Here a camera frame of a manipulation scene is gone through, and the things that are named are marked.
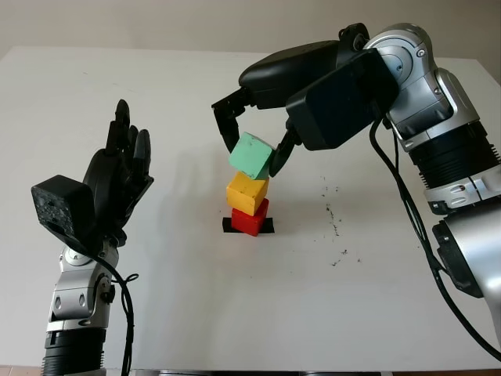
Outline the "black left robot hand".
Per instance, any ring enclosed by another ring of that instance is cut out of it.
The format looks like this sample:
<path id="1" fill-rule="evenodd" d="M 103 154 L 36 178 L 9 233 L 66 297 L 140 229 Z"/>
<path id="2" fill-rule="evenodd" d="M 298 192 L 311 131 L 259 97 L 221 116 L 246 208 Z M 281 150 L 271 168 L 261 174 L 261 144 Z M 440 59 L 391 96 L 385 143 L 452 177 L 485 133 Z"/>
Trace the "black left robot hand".
<path id="1" fill-rule="evenodd" d="M 92 190 L 99 232 L 118 247 L 125 245 L 124 226 L 153 184 L 150 162 L 150 134 L 131 124 L 128 103 L 121 99 L 106 146 L 94 154 L 83 180 Z"/>

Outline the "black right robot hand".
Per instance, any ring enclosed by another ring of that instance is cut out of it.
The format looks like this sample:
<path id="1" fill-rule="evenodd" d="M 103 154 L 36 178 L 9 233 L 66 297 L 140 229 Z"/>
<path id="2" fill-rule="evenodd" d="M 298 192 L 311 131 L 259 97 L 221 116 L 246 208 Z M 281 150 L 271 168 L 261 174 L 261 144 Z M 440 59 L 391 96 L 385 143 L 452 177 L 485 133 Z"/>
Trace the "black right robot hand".
<path id="1" fill-rule="evenodd" d="M 282 108 L 286 101 L 336 67 L 339 42 L 299 45 L 266 56 L 239 77 L 239 89 L 211 105 L 218 130 L 232 153 L 240 142 L 237 118 L 247 107 Z"/>

